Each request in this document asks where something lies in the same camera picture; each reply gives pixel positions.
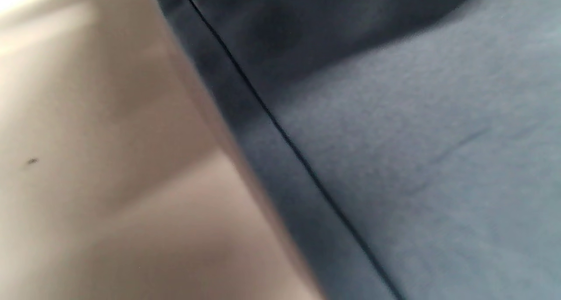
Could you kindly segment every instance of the blue fabric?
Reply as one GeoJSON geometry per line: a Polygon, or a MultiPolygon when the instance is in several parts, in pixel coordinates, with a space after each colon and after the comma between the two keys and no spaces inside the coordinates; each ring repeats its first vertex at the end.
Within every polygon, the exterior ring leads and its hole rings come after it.
{"type": "Polygon", "coordinates": [[[189,2],[158,1],[324,292],[333,300],[392,300],[189,2]]]}
{"type": "MultiPolygon", "coordinates": [[[[196,1],[404,298],[561,299],[560,0],[196,1]]],[[[224,114],[309,260],[351,242],[263,114],[224,114]]],[[[310,262],[329,296],[384,299],[345,296],[377,281],[350,250],[310,262]]]]}

